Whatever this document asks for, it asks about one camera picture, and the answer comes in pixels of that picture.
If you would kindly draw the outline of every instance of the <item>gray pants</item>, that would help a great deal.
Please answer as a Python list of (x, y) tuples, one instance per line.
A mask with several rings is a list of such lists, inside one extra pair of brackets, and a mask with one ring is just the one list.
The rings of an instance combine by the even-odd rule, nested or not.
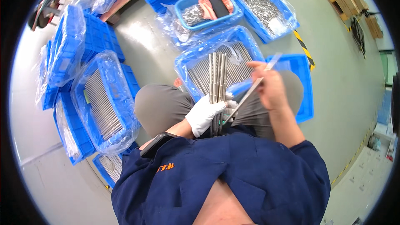
[[(286, 87), (289, 106), (296, 115), (303, 100), (303, 85), (290, 71), (280, 72)], [(149, 84), (139, 90), (135, 98), (135, 114), (144, 130), (152, 138), (181, 122), (192, 109), (194, 102), (189, 93), (172, 85)], [(275, 140), (268, 110), (253, 92), (238, 111), (232, 127), (251, 125), (257, 136)]]

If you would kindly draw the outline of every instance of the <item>navy blue work jacket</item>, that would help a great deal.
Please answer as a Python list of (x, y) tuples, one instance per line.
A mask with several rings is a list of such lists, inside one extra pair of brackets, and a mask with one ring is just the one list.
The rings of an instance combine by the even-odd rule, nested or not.
[(318, 225), (330, 182), (312, 143), (281, 143), (235, 132), (173, 138), (154, 159), (123, 157), (111, 199), (120, 225), (190, 225), (220, 177), (256, 224)]

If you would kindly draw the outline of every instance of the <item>bare hand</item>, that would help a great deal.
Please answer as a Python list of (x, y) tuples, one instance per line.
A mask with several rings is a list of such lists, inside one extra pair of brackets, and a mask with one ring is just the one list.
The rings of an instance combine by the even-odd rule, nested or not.
[(247, 63), (253, 67), (253, 82), (263, 77), (263, 81), (256, 91), (260, 97), (262, 105), (270, 111), (280, 111), (288, 106), (286, 90), (282, 77), (275, 70), (264, 71), (267, 63), (252, 61)]

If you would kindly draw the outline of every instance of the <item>orange embroidered text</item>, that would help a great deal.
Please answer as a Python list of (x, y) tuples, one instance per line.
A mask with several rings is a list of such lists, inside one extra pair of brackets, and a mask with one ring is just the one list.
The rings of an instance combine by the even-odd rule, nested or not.
[(169, 163), (168, 165), (164, 164), (164, 165), (158, 167), (157, 172), (160, 170), (160, 168), (161, 168), (161, 171), (164, 171), (166, 169), (172, 169), (173, 167), (175, 167), (175, 165), (173, 163)]

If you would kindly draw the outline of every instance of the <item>white glove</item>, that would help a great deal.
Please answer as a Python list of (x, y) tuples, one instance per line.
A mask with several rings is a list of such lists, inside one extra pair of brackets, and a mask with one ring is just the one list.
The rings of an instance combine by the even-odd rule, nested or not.
[(223, 120), (226, 120), (233, 112), (237, 107), (237, 102), (232, 101), (232, 95), (226, 95), (226, 99), (226, 101), (210, 104), (209, 94), (207, 94), (193, 106), (186, 115), (186, 120), (192, 127), (195, 137), (201, 136), (210, 127), (211, 120), (218, 113), (225, 110)]

